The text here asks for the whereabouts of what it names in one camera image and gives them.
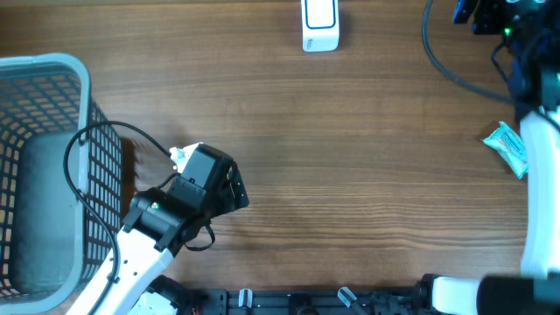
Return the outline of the mint green tissue pack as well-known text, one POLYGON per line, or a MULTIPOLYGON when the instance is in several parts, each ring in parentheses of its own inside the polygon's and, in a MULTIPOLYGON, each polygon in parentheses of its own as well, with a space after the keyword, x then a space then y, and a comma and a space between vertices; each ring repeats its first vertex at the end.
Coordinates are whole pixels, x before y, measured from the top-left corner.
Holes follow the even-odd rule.
POLYGON ((484 138, 482 143, 494 149, 518 179, 522 179, 528 172, 528 159, 524 142, 505 122, 499 121, 498 128, 484 138))

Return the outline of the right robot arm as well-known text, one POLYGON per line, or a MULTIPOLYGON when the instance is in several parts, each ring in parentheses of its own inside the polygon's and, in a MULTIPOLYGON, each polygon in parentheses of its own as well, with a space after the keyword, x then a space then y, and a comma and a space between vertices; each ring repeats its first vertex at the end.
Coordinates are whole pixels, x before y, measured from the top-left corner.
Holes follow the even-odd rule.
POLYGON ((528 227, 520 275, 480 280, 428 275, 422 307, 439 314, 557 314, 559 312, 559 3, 459 1, 453 21, 476 35, 499 35, 512 56, 499 68, 507 94, 473 85, 446 68, 431 50, 423 12, 422 41, 432 65, 450 81, 514 107, 528 167, 528 227))

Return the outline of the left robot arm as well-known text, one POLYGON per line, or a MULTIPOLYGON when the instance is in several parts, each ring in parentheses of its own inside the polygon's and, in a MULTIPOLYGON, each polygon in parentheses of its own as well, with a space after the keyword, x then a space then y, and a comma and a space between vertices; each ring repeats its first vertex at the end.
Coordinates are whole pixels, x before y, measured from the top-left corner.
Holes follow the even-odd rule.
POLYGON ((211 221, 249 205, 237 163, 204 143, 172 147, 169 187, 152 187, 131 200, 101 267, 75 300, 71 314, 176 314, 179 296, 159 292, 162 274, 211 221))

